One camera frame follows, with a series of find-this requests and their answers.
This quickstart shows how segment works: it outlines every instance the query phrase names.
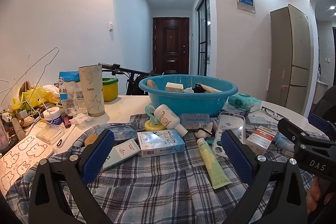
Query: beige refrigerator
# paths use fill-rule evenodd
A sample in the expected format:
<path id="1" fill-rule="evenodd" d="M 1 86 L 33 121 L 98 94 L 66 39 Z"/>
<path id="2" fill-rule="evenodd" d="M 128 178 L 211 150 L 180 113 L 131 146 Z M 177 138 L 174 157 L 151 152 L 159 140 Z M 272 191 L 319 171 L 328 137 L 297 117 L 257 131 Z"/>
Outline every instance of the beige refrigerator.
<path id="1" fill-rule="evenodd" d="M 270 16 L 272 65 L 267 101 L 302 114 L 310 76 L 308 18 L 290 4 Z"/>

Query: eyeglasses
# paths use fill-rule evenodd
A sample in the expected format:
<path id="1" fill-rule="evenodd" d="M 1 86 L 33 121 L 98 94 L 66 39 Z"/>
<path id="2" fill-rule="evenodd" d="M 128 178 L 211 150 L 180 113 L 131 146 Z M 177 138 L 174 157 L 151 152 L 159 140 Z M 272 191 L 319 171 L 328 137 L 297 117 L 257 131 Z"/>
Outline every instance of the eyeglasses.
<path id="1" fill-rule="evenodd" d="M 268 116 L 272 117 L 273 119 L 275 119 L 275 120 L 277 120 L 277 121 L 280 121 L 280 120 L 283 119 L 283 118 L 286 119 L 285 116 L 283 116 L 283 115 L 281 115 L 281 114 L 279 114 L 279 113 L 276 113 L 276 112 L 274 112 L 273 110 L 271 110 L 271 109 L 269 109 L 269 108 L 267 108 L 267 107 L 262 106 L 261 109 L 264 110 L 265 113 L 266 113 Z"/>

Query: debo cup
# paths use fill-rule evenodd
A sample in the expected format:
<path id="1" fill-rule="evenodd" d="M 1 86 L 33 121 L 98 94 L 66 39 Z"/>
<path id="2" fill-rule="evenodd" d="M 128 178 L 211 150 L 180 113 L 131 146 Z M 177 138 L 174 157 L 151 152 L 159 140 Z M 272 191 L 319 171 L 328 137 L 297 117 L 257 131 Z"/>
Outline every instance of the debo cup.
<path id="1" fill-rule="evenodd" d="M 91 117 L 103 115 L 105 107 L 101 65 L 80 67 L 78 71 L 88 114 Z"/>

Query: person's hand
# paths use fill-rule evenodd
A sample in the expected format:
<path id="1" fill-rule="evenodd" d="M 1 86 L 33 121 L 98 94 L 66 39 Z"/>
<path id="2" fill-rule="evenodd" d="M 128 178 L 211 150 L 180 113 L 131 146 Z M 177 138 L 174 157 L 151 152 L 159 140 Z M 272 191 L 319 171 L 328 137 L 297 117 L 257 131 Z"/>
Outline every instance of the person's hand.
<path id="1" fill-rule="evenodd" d="M 326 205 L 329 200 L 332 198 L 334 193 L 329 193 L 324 199 L 324 205 Z M 319 187 L 319 178 L 314 176 L 313 183 L 310 187 L 310 189 L 307 191 L 307 213 L 310 214 L 312 211 L 314 211 L 317 207 L 317 202 L 321 198 L 321 189 Z"/>

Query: tiled wall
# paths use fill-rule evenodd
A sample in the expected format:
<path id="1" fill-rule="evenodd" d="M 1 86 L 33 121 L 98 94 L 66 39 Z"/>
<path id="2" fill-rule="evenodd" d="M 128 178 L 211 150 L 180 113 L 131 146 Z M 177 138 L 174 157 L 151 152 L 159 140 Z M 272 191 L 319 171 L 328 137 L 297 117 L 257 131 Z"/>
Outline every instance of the tiled wall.
<path id="1" fill-rule="evenodd" d="M 321 77 L 320 81 L 327 83 L 329 87 L 334 82 L 335 70 L 335 44 L 331 21 L 317 21 L 317 30 L 319 34 L 319 52 Z"/>

